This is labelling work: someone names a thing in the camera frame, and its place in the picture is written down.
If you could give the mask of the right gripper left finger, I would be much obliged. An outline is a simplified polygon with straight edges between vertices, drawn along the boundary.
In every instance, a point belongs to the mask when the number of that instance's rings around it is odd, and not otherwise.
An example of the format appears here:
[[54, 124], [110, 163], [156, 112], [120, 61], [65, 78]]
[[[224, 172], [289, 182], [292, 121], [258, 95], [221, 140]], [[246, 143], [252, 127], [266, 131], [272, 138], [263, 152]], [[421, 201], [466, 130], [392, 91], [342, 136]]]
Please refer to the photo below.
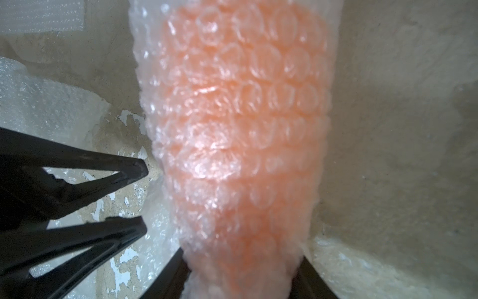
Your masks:
[[179, 248], [140, 299], [180, 299], [190, 269]]

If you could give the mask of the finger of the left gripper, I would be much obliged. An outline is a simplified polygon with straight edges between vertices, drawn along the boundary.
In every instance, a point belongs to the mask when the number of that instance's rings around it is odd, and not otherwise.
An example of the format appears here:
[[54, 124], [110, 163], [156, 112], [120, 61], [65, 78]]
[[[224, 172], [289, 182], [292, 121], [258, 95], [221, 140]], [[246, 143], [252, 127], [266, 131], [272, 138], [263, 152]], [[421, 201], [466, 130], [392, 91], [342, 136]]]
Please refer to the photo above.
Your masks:
[[1, 233], [1, 298], [62, 299], [147, 232], [143, 218]]
[[[71, 184], [47, 168], [111, 171]], [[60, 219], [148, 175], [144, 160], [97, 153], [1, 128], [1, 231], [16, 230], [32, 214]]]

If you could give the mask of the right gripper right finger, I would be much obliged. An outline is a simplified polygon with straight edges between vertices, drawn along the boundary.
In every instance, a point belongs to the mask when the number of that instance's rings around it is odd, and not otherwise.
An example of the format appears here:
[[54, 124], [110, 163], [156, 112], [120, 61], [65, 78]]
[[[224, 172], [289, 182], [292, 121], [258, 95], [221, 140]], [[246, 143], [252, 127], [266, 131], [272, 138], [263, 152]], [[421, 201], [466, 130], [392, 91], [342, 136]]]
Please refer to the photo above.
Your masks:
[[338, 299], [338, 296], [304, 257], [293, 278], [289, 299]]

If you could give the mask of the bubble blue glass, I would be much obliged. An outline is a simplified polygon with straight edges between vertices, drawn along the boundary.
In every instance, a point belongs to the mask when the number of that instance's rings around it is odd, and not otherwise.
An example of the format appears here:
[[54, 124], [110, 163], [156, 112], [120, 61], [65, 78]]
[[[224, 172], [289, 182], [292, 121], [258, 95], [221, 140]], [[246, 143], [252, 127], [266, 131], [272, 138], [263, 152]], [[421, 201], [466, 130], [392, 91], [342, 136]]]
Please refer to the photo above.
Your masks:
[[50, 229], [96, 223], [108, 216], [142, 216], [148, 233], [88, 276], [70, 299], [135, 299], [150, 287], [178, 243], [163, 204], [163, 175], [146, 144], [144, 118], [122, 112], [97, 94], [29, 73], [18, 61], [1, 59], [1, 126], [83, 150], [145, 159], [146, 179], [115, 191], [58, 220]]

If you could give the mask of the bubble orange glass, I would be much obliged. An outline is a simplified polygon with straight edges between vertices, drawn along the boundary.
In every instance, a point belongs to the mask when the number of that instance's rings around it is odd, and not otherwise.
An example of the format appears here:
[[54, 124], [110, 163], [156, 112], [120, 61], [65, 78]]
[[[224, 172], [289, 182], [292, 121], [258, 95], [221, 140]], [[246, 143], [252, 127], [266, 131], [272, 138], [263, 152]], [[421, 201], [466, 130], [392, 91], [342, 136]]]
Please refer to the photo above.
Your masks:
[[181, 299], [308, 299], [342, 1], [132, 1]]

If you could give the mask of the bubble wrap of red glass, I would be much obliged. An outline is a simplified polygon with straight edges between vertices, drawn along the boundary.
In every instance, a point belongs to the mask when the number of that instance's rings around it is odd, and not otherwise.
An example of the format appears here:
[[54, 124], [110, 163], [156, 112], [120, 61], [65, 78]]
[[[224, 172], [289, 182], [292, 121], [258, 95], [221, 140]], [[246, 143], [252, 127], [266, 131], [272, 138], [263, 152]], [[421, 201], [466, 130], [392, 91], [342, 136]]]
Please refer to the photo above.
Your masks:
[[82, 31], [84, 23], [84, 1], [1, 1], [1, 34]]

